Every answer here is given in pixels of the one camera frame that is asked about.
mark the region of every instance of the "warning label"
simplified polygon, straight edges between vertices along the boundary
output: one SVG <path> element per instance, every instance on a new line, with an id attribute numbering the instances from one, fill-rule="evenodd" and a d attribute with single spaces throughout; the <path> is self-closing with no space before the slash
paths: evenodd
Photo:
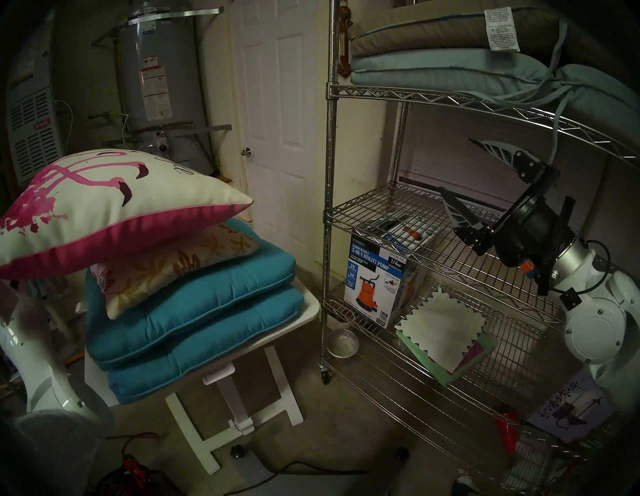
<path id="1" fill-rule="evenodd" d="M 147 120 L 173 117 L 164 65 L 147 65 L 154 59 L 157 62 L 157 57 L 145 58 L 145 67 L 140 69 L 140 88 L 142 89 L 142 100 L 145 104 Z"/>

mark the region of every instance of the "pink pillow trim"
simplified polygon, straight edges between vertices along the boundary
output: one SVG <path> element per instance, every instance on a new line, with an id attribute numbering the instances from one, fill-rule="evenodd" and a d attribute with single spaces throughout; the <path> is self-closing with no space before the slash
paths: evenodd
<path id="1" fill-rule="evenodd" d="M 66 275 L 103 262 L 114 254 L 138 252 L 170 237 L 204 229 L 247 209 L 250 204 L 197 205 L 143 214 L 122 220 L 71 243 L 12 260 L 0 267 L 0 279 L 28 280 Z"/>

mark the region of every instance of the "light blue cushion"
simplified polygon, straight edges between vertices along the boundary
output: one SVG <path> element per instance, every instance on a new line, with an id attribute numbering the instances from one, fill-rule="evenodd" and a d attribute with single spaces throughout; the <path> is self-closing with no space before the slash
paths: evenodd
<path id="1" fill-rule="evenodd" d="M 354 58 L 351 68 L 353 84 L 493 96 L 535 90 L 548 72 L 527 55 L 483 48 L 391 52 Z"/>
<path id="2" fill-rule="evenodd" d="M 585 65 L 556 70 L 556 86 L 570 85 L 563 115 L 640 150 L 640 95 L 609 74 Z"/>

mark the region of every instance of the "pump image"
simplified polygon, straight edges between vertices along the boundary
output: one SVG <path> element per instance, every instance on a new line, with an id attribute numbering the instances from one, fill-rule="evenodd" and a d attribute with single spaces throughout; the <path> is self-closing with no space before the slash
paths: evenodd
<path id="1" fill-rule="evenodd" d="M 373 293 L 376 290 L 376 283 L 374 283 L 374 281 L 379 277 L 380 274 L 378 274 L 373 279 L 365 279 L 364 277 L 360 276 L 360 279 L 362 279 L 362 287 L 360 288 L 360 294 L 356 298 L 356 301 L 358 302 L 358 305 L 360 305 L 368 312 L 378 311 L 378 305 L 373 300 Z"/>

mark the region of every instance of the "teal cushion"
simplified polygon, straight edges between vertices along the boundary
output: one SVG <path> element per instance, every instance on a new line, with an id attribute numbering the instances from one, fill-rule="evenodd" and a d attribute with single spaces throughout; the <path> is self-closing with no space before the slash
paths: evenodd
<path id="1" fill-rule="evenodd" d="M 239 301 L 294 280 L 294 257 L 261 239 L 242 221 L 229 219 L 226 223 L 256 240 L 258 250 L 253 255 L 192 272 L 117 319 L 107 316 L 100 287 L 87 271 L 86 349 L 102 370 L 121 366 L 169 336 L 194 329 Z"/>
<path id="2" fill-rule="evenodd" d="M 351 68 L 353 84 L 493 96 L 533 90 L 547 74 L 532 57 L 483 48 L 391 52 L 354 58 Z"/>
<path id="3" fill-rule="evenodd" d="M 563 115 L 640 150 L 640 95 L 585 65 L 560 67 L 556 78 L 560 79 L 556 86 L 572 88 Z"/>
<path id="4" fill-rule="evenodd" d="M 109 387 L 122 404 L 132 403 L 258 334 L 295 318 L 303 296 L 287 284 L 231 308 L 189 333 L 174 336 L 109 371 Z"/>

